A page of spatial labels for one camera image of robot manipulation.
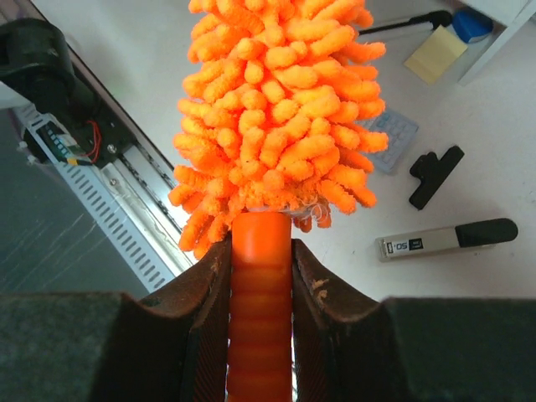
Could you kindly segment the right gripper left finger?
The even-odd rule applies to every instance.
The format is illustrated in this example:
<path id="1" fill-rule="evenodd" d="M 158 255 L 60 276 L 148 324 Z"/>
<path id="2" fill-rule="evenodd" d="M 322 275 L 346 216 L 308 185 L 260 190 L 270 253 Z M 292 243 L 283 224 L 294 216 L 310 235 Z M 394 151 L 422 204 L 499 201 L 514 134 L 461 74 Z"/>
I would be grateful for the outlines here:
<path id="1" fill-rule="evenodd" d="M 4 401 L 221 401 L 230 242 L 137 300 L 124 292 L 1 299 Z"/>

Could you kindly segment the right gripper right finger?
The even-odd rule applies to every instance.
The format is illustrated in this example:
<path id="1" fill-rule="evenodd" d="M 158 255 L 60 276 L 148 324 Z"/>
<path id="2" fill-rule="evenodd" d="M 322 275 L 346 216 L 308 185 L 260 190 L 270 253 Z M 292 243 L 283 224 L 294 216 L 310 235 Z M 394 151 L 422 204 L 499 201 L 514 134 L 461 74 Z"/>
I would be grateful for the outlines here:
<path id="1" fill-rule="evenodd" d="M 300 401 L 532 401 L 530 299 L 375 301 L 292 243 Z"/>

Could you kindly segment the orange microfiber duster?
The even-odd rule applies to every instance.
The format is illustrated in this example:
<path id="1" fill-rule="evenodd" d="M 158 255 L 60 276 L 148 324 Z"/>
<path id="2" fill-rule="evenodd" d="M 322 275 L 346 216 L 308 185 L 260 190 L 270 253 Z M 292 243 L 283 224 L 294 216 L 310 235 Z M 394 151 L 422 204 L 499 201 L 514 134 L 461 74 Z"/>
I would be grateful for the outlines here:
<path id="1" fill-rule="evenodd" d="M 373 207 L 369 155 L 389 139 L 363 121 L 385 108 L 381 42 L 362 1 L 192 1 L 199 21 L 183 80 L 185 159 L 168 198 L 188 214 L 178 246 L 197 259 L 230 237 L 226 390 L 231 401 L 291 399 L 291 231 L 331 211 Z"/>

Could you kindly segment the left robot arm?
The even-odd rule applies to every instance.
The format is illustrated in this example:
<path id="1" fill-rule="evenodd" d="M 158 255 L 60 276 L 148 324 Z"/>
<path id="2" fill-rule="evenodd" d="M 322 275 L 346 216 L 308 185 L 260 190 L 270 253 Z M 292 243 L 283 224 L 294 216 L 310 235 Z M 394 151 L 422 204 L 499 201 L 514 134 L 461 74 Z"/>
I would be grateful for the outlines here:
<path id="1" fill-rule="evenodd" d="M 82 126 L 100 109 L 99 96 L 75 74 L 64 35 L 44 20 L 1 26 L 1 81 L 67 127 Z"/>

